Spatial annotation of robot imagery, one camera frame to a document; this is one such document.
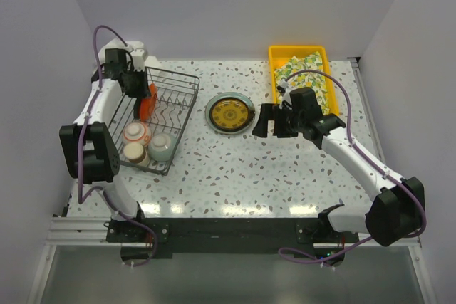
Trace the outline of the orange plate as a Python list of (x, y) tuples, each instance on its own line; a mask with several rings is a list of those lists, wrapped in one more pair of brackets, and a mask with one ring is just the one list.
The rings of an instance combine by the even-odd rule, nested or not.
[(139, 120), (148, 121), (155, 111), (157, 102), (157, 88), (154, 83), (149, 85), (150, 97), (143, 98), (139, 107)]

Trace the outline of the yellow patterned plate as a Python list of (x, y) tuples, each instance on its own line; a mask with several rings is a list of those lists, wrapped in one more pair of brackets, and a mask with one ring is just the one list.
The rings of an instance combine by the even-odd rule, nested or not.
[(250, 124), (253, 116), (254, 112), (245, 101), (233, 97), (216, 100), (209, 108), (209, 122), (223, 133), (243, 130)]

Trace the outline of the light green floral plate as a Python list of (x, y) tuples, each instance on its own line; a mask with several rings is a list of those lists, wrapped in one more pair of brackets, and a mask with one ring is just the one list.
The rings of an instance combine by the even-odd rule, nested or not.
[[(220, 100), (222, 98), (228, 98), (228, 97), (233, 97), (233, 98), (238, 98), (240, 100), (243, 100), (247, 103), (247, 105), (252, 109), (252, 111), (254, 112), (254, 116), (253, 116), (253, 119), (252, 121), (250, 122), (250, 124), (245, 127), (243, 130), (239, 131), (239, 132), (235, 132), (235, 133), (223, 133), (222, 131), (219, 131), (217, 130), (213, 124), (211, 124), (209, 122), (209, 108), (215, 103), (216, 100)], [(206, 105), (206, 108), (205, 108), (205, 119), (207, 121), (207, 124), (215, 131), (215, 132), (218, 132), (220, 134), (223, 134), (223, 135), (236, 135), (236, 134), (239, 134), (245, 130), (247, 130), (251, 124), (253, 123), (254, 121), (254, 118), (256, 116), (256, 110), (255, 110), (255, 106), (253, 104), (253, 102), (245, 95), (241, 94), (241, 93), (237, 93), (237, 92), (225, 92), (225, 93), (220, 93), (219, 95), (216, 95), (214, 96)]]

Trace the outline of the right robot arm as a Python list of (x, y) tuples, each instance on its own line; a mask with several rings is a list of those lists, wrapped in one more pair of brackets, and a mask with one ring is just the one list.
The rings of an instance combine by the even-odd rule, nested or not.
[(422, 233), (426, 226), (424, 186), (415, 177), (404, 178), (373, 156), (349, 133), (337, 115), (325, 115), (310, 88), (287, 91), (280, 104), (261, 105), (252, 133), (265, 138), (268, 126), (273, 135), (289, 138), (303, 135), (334, 158), (360, 184), (371, 205), (356, 209), (337, 204), (323, 210), (317, 225), (319, 237), (335, 241), (343, 232), (370, 235), (381, 246)]

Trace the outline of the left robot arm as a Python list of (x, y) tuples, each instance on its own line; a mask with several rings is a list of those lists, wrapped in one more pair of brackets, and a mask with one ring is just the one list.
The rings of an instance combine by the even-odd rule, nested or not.
[(108, 126), (123, 97), (140, 101), (150, 94), (145, 67), (148, 56), (144, 43), (119, 38), (95, 49), (89, 98), (73, 123), (59, 130), (68, 172), (78, 184), (78, 203), (99, 193), (111, 218), (125, 221), (122, 232), (131, 241), (146, 237), (147, 224), (137, 217), (139, 204), (119, 175), (120, 153)]

